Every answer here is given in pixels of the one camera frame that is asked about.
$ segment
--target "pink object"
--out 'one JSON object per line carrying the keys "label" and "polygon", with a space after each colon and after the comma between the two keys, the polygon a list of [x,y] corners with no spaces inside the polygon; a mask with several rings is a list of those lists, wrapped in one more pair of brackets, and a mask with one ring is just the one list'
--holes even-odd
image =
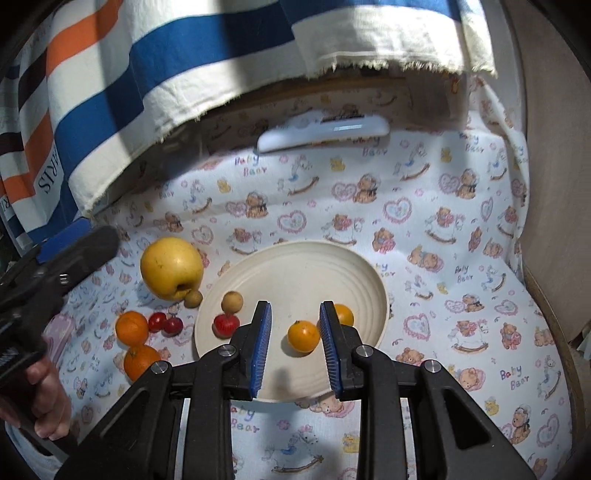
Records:
{"label": "pink object", "polygon": [[47,356],[58,367],[61,354],[70,341],[75,324],[72,317],[59,313],[52,318],[43,332],[47,342]]}

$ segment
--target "orange stripe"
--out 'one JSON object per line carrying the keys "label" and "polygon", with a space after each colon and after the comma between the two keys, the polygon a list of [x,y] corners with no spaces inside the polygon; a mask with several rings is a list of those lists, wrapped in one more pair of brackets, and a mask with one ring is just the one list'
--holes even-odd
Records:
{"label": "orange stripe", "polygon": [[123,0],[107,0],[92,15],[59,32],[47,46],[47,75],[63,61],[105,38],[119,17]]}
{"label": "orange stripe", "polygon": [[8,200],[11,204],[35,196],[33,179],[29,173],[4,179],[4,188],[6,188]]}
{"label": "orange stripe", "polygon": [[22,175],[14,175],[3,179],[10,203],[35,196],[33,182],[43,167],[45,160],[47,160],[52,145],[53,130],[51,129],[49,112],[46,112],[25,145],[25,156],[29,171]]}
{"label": "orange stripe", "polygon": [[53,130],[51,129],[49,112],[46,112],[35,131],[31,134],[31,138],[25,144],[25,155],[27,157],[27,164],[29,165],[29,173],[33,178],[37,176],[45,160],[47,160],[52,143]]}

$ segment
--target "metal screw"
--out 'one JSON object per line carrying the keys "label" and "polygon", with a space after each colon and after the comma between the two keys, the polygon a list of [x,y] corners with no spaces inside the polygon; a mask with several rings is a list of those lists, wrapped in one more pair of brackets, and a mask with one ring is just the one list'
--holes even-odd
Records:
{"label": "metal screw", "polygon": [[374,354],[374,349],[371,348],[369,345],[359,345],[355,349],[355,352],[357,352],[357,355],[359,356],[368,357]]}
{"label": "metal screw", "polygon": [[150,367],[150,370],[154,372],[156,375],[163,374],[168,370],[168,362],[164,362],[162,360],[158,360],[154,362]]}
{"label": "metal screw", "polygon": [[436,374],[441,370],[441,364],[437,360],[425,360],[423,367],[432,374]]}
{"label": "metal screw", "polygon": [[217,353],[221,356],[232,356],[236,353],[236,347],[227,343],[225,345],[219,346],[217,348]]}

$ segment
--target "white patterned fabric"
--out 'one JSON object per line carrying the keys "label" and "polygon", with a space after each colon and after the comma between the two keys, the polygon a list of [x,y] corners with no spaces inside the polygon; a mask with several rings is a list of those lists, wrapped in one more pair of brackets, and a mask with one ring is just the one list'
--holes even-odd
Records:
{"label": "white patterned fabric", "polygon": [[[220,153],[101,214],[101,222],[119,228],[119,255],[72,291],[62,312],[76,322],[60,377],[78,438],[129,387],[113,329],[120,313],[179,316],[185,324],[179,336],[155,334],[148,343],[173,364],[195,359],[197,312],[153,298],[142,283],[139,258],[151,241],[166,235],[191,241],[206,267],[207,296],[246,254],[282,241],[324,239],[348,244],[384,279],[392,317],[379,348],[406,363],[440,361],[538,478],[550,480],[571,447],[570,403],[548,325],[519,281],[527,149],[490,88],[476,79],[470,91],[462,131],[393,128],[386,138],[284,154]],[[270,118],[308,108],[338,113],[352,105],[394,125],[408,113],[408,92],[393,85],[261,105],[211,119],[206,140],[249,144],[257,125]],[[247,199],[258,201],[254,210]],[[403,412],[415,478],[410,417]],[[239,480],[278,478],[279,472],[294,479],[355,478],[356,403],[334,397],[235,403],[231,418]]]}

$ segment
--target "yellow pear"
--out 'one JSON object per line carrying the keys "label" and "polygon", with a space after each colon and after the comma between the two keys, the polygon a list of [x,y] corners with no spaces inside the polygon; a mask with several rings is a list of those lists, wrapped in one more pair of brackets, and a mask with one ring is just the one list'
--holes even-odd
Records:
{"label": "yellow pear", "polygon": [[197,249],[186,240],[163,237],[142,254],[139,270],[146,286],[159,299],[180,301],[203,278],[203,263]]}

